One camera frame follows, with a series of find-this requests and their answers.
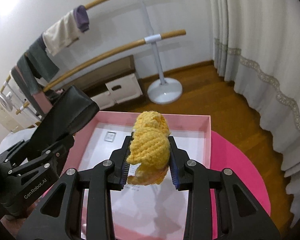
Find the pink round table cover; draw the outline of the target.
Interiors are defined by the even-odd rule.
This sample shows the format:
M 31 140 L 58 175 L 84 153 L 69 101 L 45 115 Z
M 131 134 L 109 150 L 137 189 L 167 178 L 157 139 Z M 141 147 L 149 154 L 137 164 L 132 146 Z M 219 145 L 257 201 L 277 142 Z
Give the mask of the pink round table cover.
M 117 135 L 113 142 L 102 137 L 109 131 L 96 128 L 93 132 L 79 132 L 70 150 L 64 169 L 79 171 L 94 167 L 119 148 L 128 131 L 111 129 Z M 191 158 L 205 164 L 209 157 L 211 169 L 232 169 L 243 181 L 267 213 L 271 213 L 265 183 L 253 163 L 236 146 L 218 133 L 173 130 L 179 147 Z M 118 239 L 182 239 L 187 193 L 174 189 L 167 175 L 160 185 L 127 186 L 112 192 L 114 229 Z

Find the dark green towel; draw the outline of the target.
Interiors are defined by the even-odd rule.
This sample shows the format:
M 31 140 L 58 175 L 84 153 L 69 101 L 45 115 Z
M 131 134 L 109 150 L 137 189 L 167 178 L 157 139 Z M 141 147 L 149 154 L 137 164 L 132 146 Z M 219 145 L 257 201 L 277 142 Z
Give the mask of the dark green towel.
M 37 79 L 43 78 L 46 82 L 50 82 L 59 72 L 59 68 L 46 53 L 42 35 L 21 55 L 17 66 L 31 95 L 42 91 Z

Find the black leather pouch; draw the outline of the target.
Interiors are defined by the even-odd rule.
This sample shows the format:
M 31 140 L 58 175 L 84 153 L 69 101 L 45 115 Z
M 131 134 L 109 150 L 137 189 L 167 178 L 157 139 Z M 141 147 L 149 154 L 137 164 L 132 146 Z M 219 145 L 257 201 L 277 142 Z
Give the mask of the black leather pouch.
M 43 150 L 85 127 L 100 110 L 87 94 L 71 86 L 57 100 L 28 143 L 29 161 Z

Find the wooden ballet barre stand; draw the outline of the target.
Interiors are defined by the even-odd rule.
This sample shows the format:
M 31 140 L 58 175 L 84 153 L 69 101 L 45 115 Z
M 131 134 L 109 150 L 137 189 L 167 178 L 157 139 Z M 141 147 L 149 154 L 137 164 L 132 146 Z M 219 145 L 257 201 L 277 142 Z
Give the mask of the wooden ballet barre stand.
M 93 2 L 90 2 L 90 3 L 86 4 L 85 8 L 86 9 L 91 9 L 92 7 L 95 7 L 95 6 L 97 6 L 97 5 L 99 5 L 103 2 L 106 2 L 106 1 L 109 1 L 109 0 L 94 0 Z M 186 35 L 186 30 L 185 29 L 174 30 L 174 31 L 163 33 L 163 34 L 153 34 L 153 35 L 149 35 L 147 37 L 144 37 L 140 40 L 133 41 L 133 42 L 130 42 L 128 44 L 124 44 L 122 46 L 114 48 L 112 50 L 106 51 L 105 53 L 103 53 L 101 55 L 98 55 L 98 56 L 96 56 L 96 57 L 94 57 L 94 58 L 78 65 L 74 69 L 67 71 L 65 74 L 63 74 L 61 77 L 55 79 L 54 81 L 51 81 L 50 83 L 48 83 L 44 87 L 43 91 L 45 92 L 45 91 L 55 87 L 56 85 L 58 85 L 62 81 L 66 80 L 69 77 L 76 74 L 77 72 L 80 72 L 80 71 L 84 70 L 85 68 L 88 68 L 91 65 L 96 64 L 96 63 L 98 63 L 102 60 L 105 60 L 105 59 L 109 58 L 109 57 L 112 57 L 114 55 L 117 55 L 119 53 L 128 51 L 128 50 L 133 49 L 133 48 L 137 48 L 139 46 L 143 46 L 145 44 L 150 44 L 150 43 L 153 43 L 153 42 L 158 42 L 158 41 L 165 40 L 165 39 L 168 39 L 168 38 L 173 38 L 173 37 L 178 37 L 178 36 L 183 36 L 183 35 Z

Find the yellow crochet toy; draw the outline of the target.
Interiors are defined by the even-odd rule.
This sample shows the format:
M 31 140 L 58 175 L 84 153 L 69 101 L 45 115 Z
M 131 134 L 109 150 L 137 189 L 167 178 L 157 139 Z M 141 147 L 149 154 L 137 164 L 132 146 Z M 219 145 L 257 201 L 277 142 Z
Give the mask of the yellow crochet toy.
M 161 184 L 170 159 L 170 130 L 164 116 L 156 111 L 142 112 L 133 126 L 130 155 L 126 161 L 138 165 L 127 182 L 131 185 Z

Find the small white fan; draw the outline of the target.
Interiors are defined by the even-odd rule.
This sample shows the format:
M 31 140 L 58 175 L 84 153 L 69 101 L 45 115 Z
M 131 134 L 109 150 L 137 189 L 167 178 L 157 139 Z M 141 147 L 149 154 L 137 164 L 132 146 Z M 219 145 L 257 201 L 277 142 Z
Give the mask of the small white fan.
M 8 92 L 7 94 L 0 93 L 0 103 L 8 112 L 13 110 L 12 96 L 12 92 Z

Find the low dark wood cabinet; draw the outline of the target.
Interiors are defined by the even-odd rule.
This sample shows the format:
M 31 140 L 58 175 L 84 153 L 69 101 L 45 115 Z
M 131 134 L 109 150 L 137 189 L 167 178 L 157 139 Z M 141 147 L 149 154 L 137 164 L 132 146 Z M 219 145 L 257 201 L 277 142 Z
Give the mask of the low dark wood cabinet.
M 100 66 L 73 80 L 58 85 L 67 90 L 76 86 L 93 101 L 100 110 L 119 111 L 145 99 L 143 82 L 139 80 L 133 55 Z

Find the pink grey hanging cloth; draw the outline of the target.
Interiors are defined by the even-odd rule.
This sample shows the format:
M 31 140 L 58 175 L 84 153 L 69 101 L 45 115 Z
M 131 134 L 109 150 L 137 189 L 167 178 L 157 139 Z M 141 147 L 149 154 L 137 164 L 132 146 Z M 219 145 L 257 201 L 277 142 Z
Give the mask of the pink grey hanging cloth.
M 13 67 L 11 70 L 11 75 L 27 100 L 30 102 L 30 104 L 34 107 L 34 109 L 42 116 L 45 117 L 46 114 L 50 111 L 52 108 L 52 104 L 48 100 L 48 98 L 45 96 L 43 91 L 39 91 L 38 93 L 35 93 L 34 95 L 31 95 L 30 90 L 28 89 L 26 82 L 24 78 L 21 75 L 21 72 L 17 66 Z

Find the white curtain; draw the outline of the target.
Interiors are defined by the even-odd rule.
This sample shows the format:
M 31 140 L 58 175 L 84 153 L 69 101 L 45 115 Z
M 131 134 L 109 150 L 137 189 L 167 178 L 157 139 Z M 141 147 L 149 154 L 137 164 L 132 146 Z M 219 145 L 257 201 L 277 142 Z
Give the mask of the white curtain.
M 217 73 L 260 114 L 300 219 L 300 1 L 210 0 Z

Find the pink cardboard box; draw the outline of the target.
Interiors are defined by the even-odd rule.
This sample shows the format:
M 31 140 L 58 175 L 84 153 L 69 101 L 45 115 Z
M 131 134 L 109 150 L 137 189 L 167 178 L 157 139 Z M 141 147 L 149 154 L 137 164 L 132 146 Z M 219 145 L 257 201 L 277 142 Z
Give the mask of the pink cardboard box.
M 122 147 L 130 146 L 129 172 L 121 191 L 111 192 L 111 207 L 117 239 L 182 239 L 187 191 L 173 185 L 168 168 L 167 139 L 190 159 L 210 166 L 211 120 L 208 115 L 99 112 L 75 135 L 65 168 L 93 168 Z

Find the purple cloth on barre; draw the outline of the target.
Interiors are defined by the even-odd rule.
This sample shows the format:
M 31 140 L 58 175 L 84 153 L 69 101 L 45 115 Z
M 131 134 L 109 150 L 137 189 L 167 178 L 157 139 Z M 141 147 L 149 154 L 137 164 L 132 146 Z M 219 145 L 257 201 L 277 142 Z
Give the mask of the purple cloth on barre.
M 74 19 L 76 21 L 76 25 L 78 29 L 85 33 L 89 30 L 89 17 L 86 11 L 86 8 L 83 5 L 76 7 L 73 12 Z

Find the cream cloth on barre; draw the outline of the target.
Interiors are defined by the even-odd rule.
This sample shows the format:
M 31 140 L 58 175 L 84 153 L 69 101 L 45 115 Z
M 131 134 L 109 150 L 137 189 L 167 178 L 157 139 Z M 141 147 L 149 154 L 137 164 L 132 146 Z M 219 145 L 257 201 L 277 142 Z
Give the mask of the cream cloth on barre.
M 59 21 L 46 29 L 42 34 L 42 38 L 47 51 L 52 56 L 55 56 L 79 39 L 80 35 L 81 31 L 77 27 L 74 11 L 71 10 Z

